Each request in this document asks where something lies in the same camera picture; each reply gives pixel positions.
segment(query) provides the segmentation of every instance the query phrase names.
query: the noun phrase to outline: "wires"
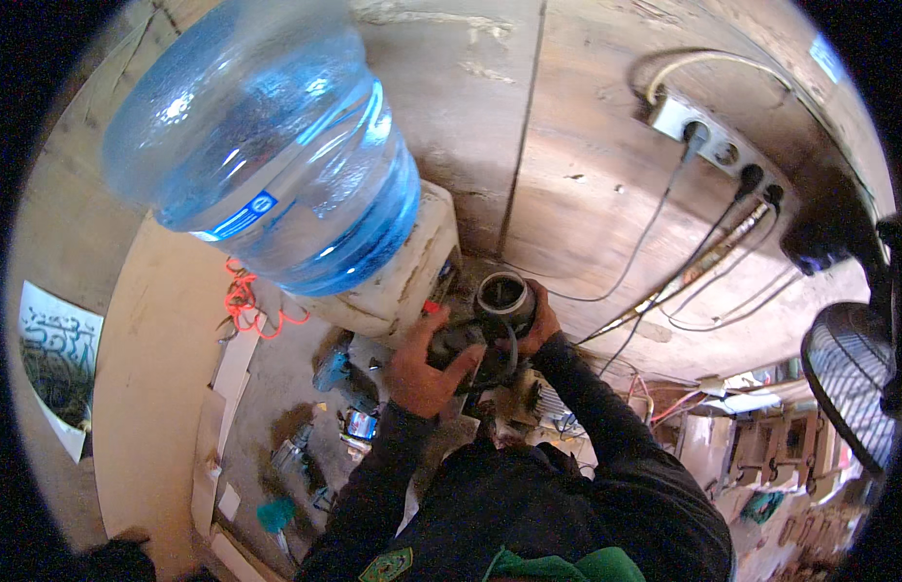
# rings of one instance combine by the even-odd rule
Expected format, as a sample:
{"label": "wires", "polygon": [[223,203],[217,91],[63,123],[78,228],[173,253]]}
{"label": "wires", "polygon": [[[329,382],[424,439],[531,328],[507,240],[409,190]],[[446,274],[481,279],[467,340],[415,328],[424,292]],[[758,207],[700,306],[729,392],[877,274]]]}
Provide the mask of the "wires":
{"label": "wires", "polygon": [[787,282],[785,282],[782,286],[778,287],[774,292],[772,292],[771,295],[769,295],[764,301],[762,301],[760,304],[758,304],[757,306],[755,306],[755,308],[753,308],[751,311],[749,311],[748,313],[742,314],[742,315],[738,316],[737,318],[735,318],[735,319],[733,319],[733,320],[727,320],[727,318],[728,318],[729,316],[731,316],[733,313],[735,313],[735,312],[738,311],[739,309],[742,309],[743,307],[745,307],[748,303],[750,303],[750,302],[754,301],[755,299],[757,299],[757,297],[758,297],[761,293],[763,293],[764,291],[766,291],[768,288],[770,288],[772,285],[774,285],[774,283],[777,282],[778,279],[780,279],[780,278],[783,277],[786,273],[792,271],[793,269],[794,269],[793,266],[787,267],[787,268],[784,269],[781,273],[778,273],[777,275],[775,275],[775,277],[774,277],[773,279],[771,279],[771,281],[770,281],[768,284],[766,284],[764,287],[762,287],[761,289],[759,289],[758,291],[756,291],[756,293],[755,293],[754,295],[752,295],[751,297],[749,297],[748,299],[746,299],[746,300],[743,301],[742,303],[738,304],[738,305],[737,305],[736,307],[734,307],[733,309],[729,309],[729,310],[728,310],[727,312],[725,312],[722,316],[713,318],[713,320],[716,321],[716,324],[715,324],[715,325],[712,325],[712,326],[710,326],[710,327],[705,327],[705,328],[699,328],[699,327],[687,327],[687,326],[696,326],[696,325],[698,325],[698,324],[695,324],[695,323],[688,323],[688,322],[686,322],[686,321],[677,320],[677,319],[675,319],[674,317],[669,316],[668,314],[664,313],[663,311],[661,311],[661,312],[662,312],[663,314],[665,314],[666,317],[668,318],[668,323],[670,323],[673,327],[677,328],[678,330],[681,330],[682,332],[714,332],[714,331],[716,331],[716,330],[721,330],[721,329],[723,329],[724,327],[728,327],[728,326],[732,325],[733,323],[739,323],[740,321],[747,320],[749,317],[751,317],[751,316],[753,316],[755,313],[757,313],[762,307],[764,307],[764,306],[766,306],[767,304],[769,304],[769,303],[771,303],[772,301],[774,301],[774,299],[775,299],[778,295],[780,295],[781,293],[783,293],[784,291],[786,291],[788,287],[790,287],[791,285],[793,285],[794,283],[796,283],[797,281],[799,281],[800,279],[802,279],[802,278],[803,278],[803,274],[801,274],[801,273],[796,273],[794,276],[792,276],[791,278],[789,278],[789,279],[787,280]]}
{"label": "wires", "polygon": [[791,84],[791,82],[768,65],[760,64],[758,61],[752,61],[751,59],[748,59],[746,57],[741,57],[739,55],[732,54],[731,52],[725,52],[724,50],[705,49],[686,53],[660,68],[658,72],[655,73],[655,76],[651,79],[651,82],[648,83],[648,87],[644,92],[644,98],[650,104],[656,104],[658,102],[658,85],[661,84],[661,81],[664,80],[664,77],[668,76],[672,71],[679,69],[686,64],[701,63],[704,61],[730,61],[732,63],[746,64],[750,67],[755,67],[756,69],[764,71],[765,73],[773,76],[788,91],[792,93],[794,92],[794,86]]}
{"label": "wires", "polygon": [[[688,257],[687,260],[684,262],[684,264],[682,264],[680,267],[678,267],[678,270],[668,278],[668,282],[665,285],[663,285],[657,293],[655,293],[655,295],[652,297],[651,301],[648,302],[647,307],[645,307],[642,310],[642,312],[638,315],[638,318],[635,320],[635,324],[632,326],[631,332],[629,332],[629,337],[627,337],[625,342],[623,342],[622,345],[620,345],[620,348],[616,351],[616,353],[613,354],[613,356],[609,358],[609,361],[607,362],[607,364],[603,367],[602,370],[600,370],[600,374],[605,372],[606,369],[609,367],[609,364],[613,363],[613,361],[617,357],[619,357],[619,355],[622,353],[622,350],[624,350],[626,348],[626,346],[629,345],[629,343],[631,342],[632,336],[635,334],[635,331],[638,330],[639,324],[642,323],[644,314],[648,313],[648,311],[650,311],[651,309],[654,308],[655,303],[658,301],[658,298],[661,297],[661,293],[667,288],[668,284],[671,281],[678,278],[680,273],[683,273],[690,267],[690,263],[693,262],[697,258],[697,256],[700,254],[700,251],[703,248],[703,245],[705,245],[706,242],[710,239],[710,237],[713,236],[713,232],[715,232],[715,230],[717,228],[719,228],[719,226],[725,220],[725,217],[728,216],[730,212],[732,212],[732,209],[735,208],[736,203],[737,203],[737,199],[733,199],[732,202],[730,202],[729,205],[727,207],[725,207],[725,210],[723,211],[723,213],[719,216],[719,218],[716,220],[716,222],[713,223],[713,226],[710,227],[710,230],[707,231],[706,236],[703,237],[703,239],[700,241],[700,244],[697,245],[697,248],[694,249],[693,252],[690,253],[690,257]],[[587,337],[585,337],[584,339],[580,340],[578,343],[575,343],[575,345],[581,345],[582,343],[587,343],[593,339],[596,339],[600,335],[603,335],[603,333],[606,333],[606,332],[593,332],[590,335],[588,335]]]}
{"label": "wires", "polygon": [[699,392],[699,391],[697,391],[697,390],[694,390],[693,392],[688,392],[687,394],[685,394],[684,396],[682,396],[680,399],[678,399],[677,402],[675,402],[674,404],[672,404],[671,406],[669,406],[669,407],[667,408],[667,410],[665,410],[663,413],[658,414],[658,415],[656,415],[656,416],[653,416],[652,419],[651,419],[651,422],[652,422],[652,423],[657,423],[657,422],[660,421],[662,418],[664,418],[664,417],[667,416],[668,414],[672,413],[672,412],[675,410],[675,408],[677,408],[678,406],[680,406],[680,405],[683,404],[684,402],[689,401],[690,399],[692,399],[693,397],[697,396],[698,394],[702,394],[702,392]]}
{"label": "wires", "polygon": [[664,189],[664,194],[661,195],[661,200],[659,201],[658,206],[655,208],[655,211],[652,213],[651,218],[648,219],[648,224],[644,226],[642,234],[635,242],[635,247],[631,251],[629,261],[626,262],[625,268],[622,269],[622,273],[620,274],[619,278],[616,279],[616,282],[613,283],[613,286],[609,289],[609,291],[593,299],[572,297],[570,295],[564,295],[556,291],[549,291],[552,295],[557,295],[558,297],[564,297],[565,299],[570,299],[573,301],[594,303],[597,301],[603,301],[608,296],[612,295],[613,291],[615,291],[620,286],[626,275],[629,273],[631,264],[635,261],[635,256],[638,254],[638,251],[641,250],[642,243],[644,242],[645,237],[648,236],[648,233],[651,231],[651,227],[654,226],[655,220],[658,219],[658,215],[661,213],[661,209],[664,208],[664,204],[668,201],[668,195],[670,195],[671,193],[671,187],[674,185],[678,173],[680,172],[681,168],[683,168],[688,162],[690,162],[691,159],[697,157],[697,154],[700,152],[701,147],[703,147],[703,145],[705,145],[710,140],[710,130],[699,121],[691,121],[684,127],[684,134],[682,137],[684,144],[686,145],[686,147],[684,148],[684,154],[681,156],[680,161],[677,162],[674,170],[672,170],[671,176],[668,178],[668,186]]}
{"label": "wires", "polygon": [[710,395],[707,394],[703,398],[701,398],[699,402],[697,402],[696,404],[694,404],[692,406],[688,406],[687,408],[679,408],[679,409],[673,411],[672,413],[667,414],[666,416],[664,416],[661,420],[659,420],[657,422],[652,421],[651,429],[654,430],[655,428],[658,428],[659,426],[663,425],[664,423],[668,422],[669,420],[671,420],[675,416],[678,416],[679,414],[689,413],[693,409],[700,406],[703,402],[706,402],[709,398],[710,398]]}
{"label": "wires", "polygon": [[829,137],[830,142],[832,142],[833,146],[836,147],[839,154],[845,159],[846,163],[849,165],[849,168],[852,169],[855,179],[864,190],[863,198],[871,208],[873,220],[877,220],[877,206],[875,204],[875,195],[872,194],[867,182],[864,180],[864,178],[862,178],[861,171],[856,167],[855,164],[853,164],[853,160],[846,152],[847,148],[843,147],[842,141],[837,138],[837,129],[834,124],[830,122],[829,119],[823,116],[820,111],[820,107],[817,105],[815,100],[810,97],[810,95],[806,92],[802,85],[800,87],[794,87],[794,85],[785,76],[783,76],[781,73],[774,70],[770,66],[761,64],[758,61],[753,61],[748,57],[725,52],[724,50],[715,50],[711,48],[700,48],[692,50],[676,55],[675,59],[673,59],[670,63],[664,65],[658,70],[657,73],[655,73],[655,76],[652,77],[651,82],[648,83],[648,86],[644,91],[645,100],[647,100],[650,105],[656,105],[658,103],[658,87],[660,86],[661,81],[663,81],[666,76],[685,65],[701,63],[705,61],[729,61],[731,63],[744,64],[763,71],[777,79],[777,81],[781,83],[789,93],[794,95],[794,98],[797,99],[797,101],[803,106],[804,109],[806,109],[806,112],[809,113],[809,115],[818,124],[820,124],[826,135]]}
{"label": "wires", "polygon": [[292,318],[284,314],[282,312],[282,309],[280,309],[279,326],[271,335],[265,335],[264,332],[260,331],[260,328],[258,326],[258,320],[260,318],[260,311],[258,310],[258,312],[254,315],[254,321],[248,324],[247,327],[242,327],[241,320],[243,320],[244,323],[247,323],[247,319],[243,317],[244,312],[256,310],[258,308],[257,299],[254,297],[254,291],[251,290],[251,283],[258,280],[258,276],[254,273],[251,273],[244,267],[237,269],[232,268],[231,265],[237,261],[237,259],[234,259],[232,257],[228,257],[227,261],[225,261],[225,271],[227,271],[229,274],[231,274],[231,276],[234,277],[234,280],[231,282],[230,287],[228,287],[227,295],[225,296],[225,309],[227,310],[227,318],[225,318],[225,321],[230,320],[231,323],[234,324],[234,335],[237,335],[238,332],[249,332],[251,330],[256,330],[260,337],[264,338],[265,340],[272,340],[276,336],[280,335],[280,332],[282,332],[283,321],[289,321],[290,323],[294,323],[295,325],[301,325],[308,321],[308,311],[306,311],[306,316],[302,320],[293,320]]}
{"label": "wires", "polygon": [[731,264],[730,266],[726,267],[725,270],[723,270],[722,272],[720,272],[719,274],[715,275],[715,276],[714,276],[713,278],[711,278],[710,280],[708,280],[708,281],[706,281],[705,283],[703,283],[696,291],[694,291],[693,293],[691,293],[690,296],[689,296],[687,299],[685,299],[685,300],[681,303],[681,305],[679,305],[679,306],[677,307],[677,309],[674,310],[674,312],[671,313],[671,315],[668,315],[667,313],[665,313],[665,312],[664,312],[664,308],[661,307],[661,306],[658,307],[659,311],[661,311],[661,312],[668,318],[668,320],[672,320],[672,319],[674,318],[674,316],[677,315],[678,313],[680,313],[681,309],[683,309],[684,307],[687,306],[688,303],[690,303],[691,301],[693,301],[693,299],[696,298],[697,295],[699,295],[699,294],[701,294],[702,292],[706,291],[706,288],[707,288],[707,287],[709,287],[710,285],[713,285],[716,281],[718,281],[719,279],[721,279],[721,278],[723,278],[724,276],[726,276],[726,275],[728,275],[729,273],[731,273],[731,272],[733,271],[733,269],[735,269],[737,266],[739,266],[739,263],[740,263],[740,262],[742,262],[742,261],[745,260],[746,257],[748,257],[750,254],[753,254],[753,253],[756,252],[758,249],[760,249],[761,246],[764,245],[765,242],[771,237],[771,233],[773,233],[775,227],[777,227],[777,225],[778,225],[778,219],[779,219],[780,217],[781,217],[781,215],[780,215],[779,213],[775,213],[775,215],[774,215],[774,222],[771,223],[771,226],[769,226],[768,232],[765,233],[765,236],[764,236],[764,237],[762,237],[761,239],[759,239],[758,242],[755,243],[754,245],[752,245],[752,247],[751,247],[750,249],[746,250],[742,255],[740,255],[740,257],[739,257],[738,259],[736,259],[735,261],[733,261],[732,264]]}
{"label": "wires", "polygon": [[565,299],[570,299],[571,301],[582,301],[585,303],[596,303],[598,301],[603,301],[610,295],[612,295],[616,289],[622,284],[622,281],[625,280],[626,275],[629,274],[629,269],[631,269],[632,263],[635,261],[635,257],[638,255],[638,251],[642,249],[642,243],[644,243],[645,238],[648,236],[648,233],[651,232],[651,227],[654,226],[655,221],[658,219],[658,215],[661,214],[661,209],[664,208],[664,204],[668,201],[668,197],[671,193],[671,187],[675,183],[675,179],[677,178],[678,173],[680,173],[680,169],[684,167],[684,162],[680,162],[675,167],[674,171],[671,172],[671,177],[668,179],[668,186],[664,189],[664,194],[661,195],[661,200],[658,202],[658,205],[655,207],[655,211],[651,214],[651,218],[648,219],[647,224],[644,226],[644,230],[642,234],[639,236],[638,240],[635,241],[635,246],[632,247],[631,255],[629,256],[629,261],[626,262],[625,267],[622,269],[622,272],[619,275],[619,278],[613,282],[613,286],[609,288],[609,291],[603,293],[599,297],[593,298],[585,298],[585,297],[574,297],[572,295],[565,295],[563,293],[559,293],[557,291],[548,291],[551,295],[557,295],[558,297],[563,297]]}

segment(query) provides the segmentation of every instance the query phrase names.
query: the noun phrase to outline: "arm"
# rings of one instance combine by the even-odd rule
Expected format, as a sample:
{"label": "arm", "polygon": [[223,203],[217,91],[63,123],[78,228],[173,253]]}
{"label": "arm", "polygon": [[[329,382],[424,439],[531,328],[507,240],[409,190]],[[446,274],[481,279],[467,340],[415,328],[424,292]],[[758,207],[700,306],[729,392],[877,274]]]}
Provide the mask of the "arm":
{"label": "arm", "polygon": [[372,449],[339,492],[328,528],[306,554],[297,579],[356,579],[396,535],[435,417],[483,357],[483,346],[472,345],[444,372],[425,363],[432,335],[447,320],[446,308],[420,320],[389,362],[390,400]]}
{"label": "arm", "polygon": [[373,448],[338,493],[327,531],[306,554],[298,579],[353,579],[380,553],[403,520],[405,490],[434,426],[387,404]]}
{"label": "arm", "polygon": [[658,450],[648,427],[596,377],[563,333],[553,333],[532,361],[590,435],[600,464]]}

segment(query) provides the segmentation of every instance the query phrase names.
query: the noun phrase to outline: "fan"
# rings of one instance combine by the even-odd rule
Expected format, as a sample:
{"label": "fan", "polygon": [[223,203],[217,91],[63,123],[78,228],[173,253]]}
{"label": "fan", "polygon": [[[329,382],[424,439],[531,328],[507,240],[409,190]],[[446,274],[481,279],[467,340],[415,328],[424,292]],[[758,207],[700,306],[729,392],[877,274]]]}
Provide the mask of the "fan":
{"label": "fan", "polygon": [[[807,204],[781,240],[784,254],[805,275],[854,258],[862,264],[870,302],[838,303],[822,309],[801,345],[801,361],[817,402],[862,465],[881,475],[893,451],[897,420],[902,418],[901,238],[891,217],[872,222],[848,178],[837,174],[828,189],[829,204]],[[890,248],[890,264],[878,239]]]}
{"label": "fan", "polygon": [[813,320],[800,353],[826,417],[862,465],[880,474],[897,425],[882,407],[895,370],[887,324],[866,304],[833,304]]}

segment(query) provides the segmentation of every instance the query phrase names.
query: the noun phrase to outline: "orange cord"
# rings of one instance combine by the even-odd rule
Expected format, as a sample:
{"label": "orange cord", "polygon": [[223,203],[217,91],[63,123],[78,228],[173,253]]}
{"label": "orange cord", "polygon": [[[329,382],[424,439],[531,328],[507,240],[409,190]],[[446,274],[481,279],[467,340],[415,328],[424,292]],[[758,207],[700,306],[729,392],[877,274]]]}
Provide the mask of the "orange cord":
{"label": "orange cord", "polygon": [[[677,402],[672,404],[671,407],[668,408],[668,410],[664,411],[663,413],[659,414],[658,416],[652,416],[651,422],[656,423],[656,422],[660,421],[662,418],[664,418],[668,414],[672,413],[678,406],[680,406],[684,402],[687,402],[688,400],[692,399],[693,397],[697,396],[698,394],[701,394],[700,390],[694,390],[693,392],[688,392],[680,400],[678,400]],[[705,400],[706,400],[706,396],[703,397],[703,400],[701,400],[701,402],[703,402]]]}
{"label": "orange cord", "polygon": [[258,320],[260,318],[260,311],[254,315],[254,321],[250,323],[246,328],[241,327],[240,320],[243,320],[244,323],[247,323],[247,319],[243,316],[245,311],[250,311],[252,309],[257,309],[257,299],[254,297],[254,292],[251,291],[251,283],[258,280],[258,276],[254,273],[251,273],[243,266],[237,269],[231,268],[231,264],[233,262],[237,262],[238,260],[232,257],[228,257],[227,261],[225,261],[225,271],[227,271],[231,276],[234,277],[234,281],[231,282],[231,286],[228,287],[227,295],[225,296],[225,309],[227,310],[227,314],[231,317],[231,321],[234,323],[235,329],[238,332],[250,332],[251,330],[256,330],[260,337],[265,340],[272,340],[276,336],[280,335],[282,332],[282,322],[289,321],[290,323],[294,323],[295,325],[301,325],[308,321],[309,313],[306,311],[306,316],[302,320],[294,320],[288,317],[286,314],[280,310],[280,325],[277,327],[276,332],[273,332],[272,335],[265,335],[264,332],[260,331],[258,327]]}

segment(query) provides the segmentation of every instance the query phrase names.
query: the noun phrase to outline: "plug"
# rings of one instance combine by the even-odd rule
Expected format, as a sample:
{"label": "plug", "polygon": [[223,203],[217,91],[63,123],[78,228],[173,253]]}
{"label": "plug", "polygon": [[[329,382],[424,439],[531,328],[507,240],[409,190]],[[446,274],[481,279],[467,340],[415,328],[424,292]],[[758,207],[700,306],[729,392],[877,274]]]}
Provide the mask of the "plug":
{"label": "plug", "polygon": [[761,169],[758,164],[749,164],[742,168],[739,180],[739,188],[736,190],[735,201],[739,202],[748,194],[755,191],[761,180],[765,177],[765,170]]}
{"label": "plug", "polygon": [[774,207],[775,214],[781,214],[781,201],[784,198],[784,189],[781,186],[776,183],[769,184],[768,187],[765,188],[763,198],[765,199],[765,202],[768,202]]}
{"label": "plug", "polygon": [[684,143],[687,149],[681,157],[681,164],[690,162],[691,159],[697,157],[701,147],[710,141],[710,130],[699,121],[691,121],[684,128]]}

